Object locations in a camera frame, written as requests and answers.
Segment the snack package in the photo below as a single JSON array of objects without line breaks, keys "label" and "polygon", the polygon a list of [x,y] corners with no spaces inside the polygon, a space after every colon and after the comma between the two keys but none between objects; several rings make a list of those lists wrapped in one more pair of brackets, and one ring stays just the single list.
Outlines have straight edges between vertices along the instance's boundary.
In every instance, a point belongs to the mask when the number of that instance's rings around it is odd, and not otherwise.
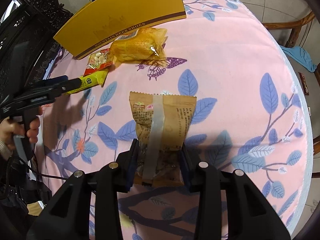
[{"label": "snack package", "polygon": [[186,138],[196,97],[130,92],[129,101],[141,149],[134,182],[183,185],[177,151]]},{"label": "snack package", "polygon": [[84,76],[111,66],[113,64],[113,59],[114,55],[110,52],[110,49],[102,49],[100,52],[92,53],[89,56],[89,61],[87,68],[84,71]]},{"label": "snack package", "polygon": [[162,45],[166,41],[167,29],[138,29],[127,36],[115,40],[110,50],[118,61],[164,60]]},{"label": "snack package", "polygon": [[103,84],[107,78],[108,72],[109,72],[108,69],[104,69],[104,70],[94,72],[87,76],[79,77],[81,79],[81,86],[78,89],[66,92],[66,94],[71,95],[71,94],[86,90],[90,87],[94,87],[96,85],[101,85],[101,87],[103,87]]}]

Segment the floral tablecloth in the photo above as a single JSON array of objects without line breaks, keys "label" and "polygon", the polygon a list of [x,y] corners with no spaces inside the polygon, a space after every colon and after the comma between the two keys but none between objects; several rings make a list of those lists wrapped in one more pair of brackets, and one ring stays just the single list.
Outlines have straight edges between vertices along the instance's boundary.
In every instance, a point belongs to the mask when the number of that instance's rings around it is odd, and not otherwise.
[{"label": "floral tablecloth", "polygon": [[[166,68],[122,64],[103,88],[62,96],[44,107],[44,156],[37,147],[42,172],[68,177],[78,169],[97,171],[128,150],[136,137],[130,91],[196,96],[187,147],[219,169],[245,171],[292,232],[312,166],[310,119],[297,77],[239,0],[183,2],[187,19],[158,26],[168,30]],[[51,77],[76,78],[87,62],[66,51]],[[57,179],[46,182],[53,193],[61,186]],[[125,240],[192,239],[198,194],[134,185],[118,198]],[[222,238],[228,238],[224,193],[222,200]],[[94,211],[92,198],[92,237]]]}]

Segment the chair seat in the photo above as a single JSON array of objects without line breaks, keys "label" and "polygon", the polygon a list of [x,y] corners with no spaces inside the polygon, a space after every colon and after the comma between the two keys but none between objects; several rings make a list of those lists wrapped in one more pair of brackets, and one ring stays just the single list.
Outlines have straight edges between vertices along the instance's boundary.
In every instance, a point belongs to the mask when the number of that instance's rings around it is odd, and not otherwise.
[{"label": "chair seat", "polygon": [[309,90],[309,95],[305,95],[306,102],[311,111],[311,126],[313,138],[320,135],[320,85],[314,73],[309,72],[304,66],[299,64],[293,58],[287,56],[294,72],[296,73],[300,85],[302,86],[299,72],[302,73],[306,79],[306,84]]}]

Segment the tile floor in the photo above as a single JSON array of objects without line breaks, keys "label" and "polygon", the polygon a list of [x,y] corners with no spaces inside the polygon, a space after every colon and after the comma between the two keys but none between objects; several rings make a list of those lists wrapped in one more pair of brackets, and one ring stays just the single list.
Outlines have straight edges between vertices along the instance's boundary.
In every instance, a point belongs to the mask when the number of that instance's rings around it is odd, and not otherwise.
[{"label": "tile floor", "polygon": [[[75,13],[90,0],[59,0],[65,4],[65,8]],[[257,19],[266,22],[289,22],[306,16],[310,12],[308,4],[304,0],[241,0]],[[284,44],[290,30],[271,31],[274,38]],[[311,55],[315,64],[320,62],[320,24],[317,20],[304,26],[300,32],[297,45],[305,48]],[[315,156],[314,172],[320,171],[320,154]],[[294,231],[295,235],[306,223],[320,200],[320,179],[312,179],[310,192],[300,221]]]}]

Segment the table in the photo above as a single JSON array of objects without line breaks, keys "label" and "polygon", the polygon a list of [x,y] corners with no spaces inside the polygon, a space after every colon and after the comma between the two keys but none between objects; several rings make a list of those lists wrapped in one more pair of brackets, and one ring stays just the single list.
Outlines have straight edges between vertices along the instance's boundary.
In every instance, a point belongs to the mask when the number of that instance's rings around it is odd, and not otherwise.
[{"label": "table", "polygon": [[[128,150],[136,137],[130,91],[192,95],[197,104],[186,145],[219,169],[244,170],[292,233],[308,194],[313,151],[297,77],[273,37],[239,0],[183,2],[187,19],[158,26],[168,30],[166,68],[122,64],[103,88],[44,107],[42,171],[65,177],[78,169],[93,172]],[[51,77],[76,78],[87,61],[65,52]],[[56,179],[47,183],[53,192],[61,186]],[[199,195],[183,187],[134,185],[118,198],[124,239],[192,239]],[[223,192],[222,200],[225,239]],[[94,235],[94,198],[90,214]]]}]

